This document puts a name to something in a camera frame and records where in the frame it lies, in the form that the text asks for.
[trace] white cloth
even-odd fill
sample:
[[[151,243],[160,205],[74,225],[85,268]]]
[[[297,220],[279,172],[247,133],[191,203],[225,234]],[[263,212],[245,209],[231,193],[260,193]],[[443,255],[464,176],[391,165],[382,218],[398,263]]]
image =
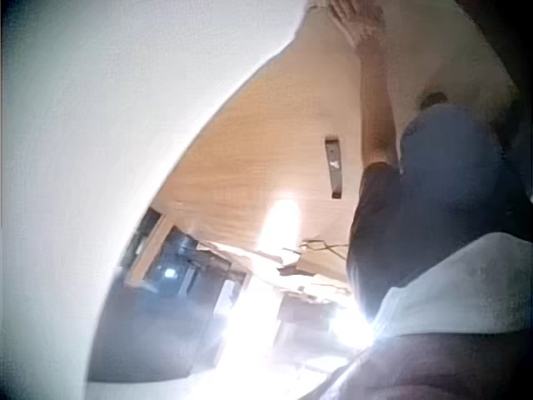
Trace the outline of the white cloth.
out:
[[[391,288],[372,324],[374,338],[530,328],[532,263],[532,243],[501,232],[480,237]]]

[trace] wooden ceiling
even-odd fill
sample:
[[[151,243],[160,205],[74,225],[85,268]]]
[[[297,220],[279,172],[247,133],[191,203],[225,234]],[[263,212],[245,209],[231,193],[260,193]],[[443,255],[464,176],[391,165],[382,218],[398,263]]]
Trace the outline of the wooden ceiling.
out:
[[[399,129],[416,115],[420,93],[441,83],[452,99],[467,100],[482,115],[510,96],[509,78],[464,14],[421,1],[397,3],[384,2],[384,8]],[[448,37],[462,38],[454,46],[443,35],[450,21],[454,32]],[[468,72],[468,82],[457,75],[459,69]],[[489,92],[486,81],[472,75],[476,71],[491,77]],[[311,11],[295,41],[203,129],[153,207],[200,241],[256,250],[268,213],[277,202],[289,200],[299,209],[296,243],[347,244],[361,179],[359,104],[356,56],[326,13]],[[324,148],[330,136],[341,142],[340,200],[331,199]],[[279,229],[282,234],[291,227],[281,224]],[[346,253],[345,247],[340,250]],[[345,262],[328,251],[305,253],[298,268],[346,279]]]

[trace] man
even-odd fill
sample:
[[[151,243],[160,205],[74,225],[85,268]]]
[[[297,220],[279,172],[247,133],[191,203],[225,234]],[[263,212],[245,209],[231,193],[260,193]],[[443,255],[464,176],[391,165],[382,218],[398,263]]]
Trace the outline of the man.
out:
[[[361,59],[347,274],[375,343],[305,399],[502,398],[531,330],[531,202],[488,125],[441,92],[422,99],[398,161],[381,10],[330,12]]]

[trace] curved white surface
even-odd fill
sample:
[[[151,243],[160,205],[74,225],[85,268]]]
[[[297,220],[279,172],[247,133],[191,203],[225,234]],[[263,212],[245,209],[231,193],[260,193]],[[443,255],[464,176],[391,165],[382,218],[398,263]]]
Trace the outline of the curved white surface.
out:
[[[22,3],[2,41],[3,373],[17,398],[77,400],[137,221],[305,2]]]

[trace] hand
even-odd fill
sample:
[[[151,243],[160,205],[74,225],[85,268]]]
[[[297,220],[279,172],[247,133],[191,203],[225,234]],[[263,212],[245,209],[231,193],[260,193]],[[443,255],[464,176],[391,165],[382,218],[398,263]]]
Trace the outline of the hand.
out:
[[[374,0],[329,0],[329,3],[333,22],[354,49],[370,39],[382,40],[383,11]]]

